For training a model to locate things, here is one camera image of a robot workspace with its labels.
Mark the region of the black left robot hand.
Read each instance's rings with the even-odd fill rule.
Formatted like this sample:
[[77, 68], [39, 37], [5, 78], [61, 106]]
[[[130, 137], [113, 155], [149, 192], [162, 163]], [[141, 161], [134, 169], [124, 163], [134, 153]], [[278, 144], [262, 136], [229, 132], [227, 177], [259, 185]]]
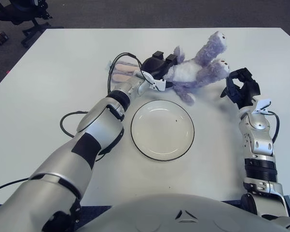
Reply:
[[146, 59], [141, 65], [141, 74], [149, 81], [150, 88], [165, 91], [166, 88], [172, 87], [172, 82], [164, 79], [169, 69], [178, 64], [178, 58], [174, 54], [170, 54], [165, 59], [163, 52], [156, 51], [153, 55]]

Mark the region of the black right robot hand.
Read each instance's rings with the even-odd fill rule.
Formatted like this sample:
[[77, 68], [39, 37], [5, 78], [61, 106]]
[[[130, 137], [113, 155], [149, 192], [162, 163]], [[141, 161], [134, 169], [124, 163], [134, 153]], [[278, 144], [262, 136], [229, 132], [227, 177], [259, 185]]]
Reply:
[[261, 94], [258, 83], [247, 68], [235, 70], [226, 78], [226, 87], [220, 97], [227, 96], [238, 109], [252, 106], [252, 98]]

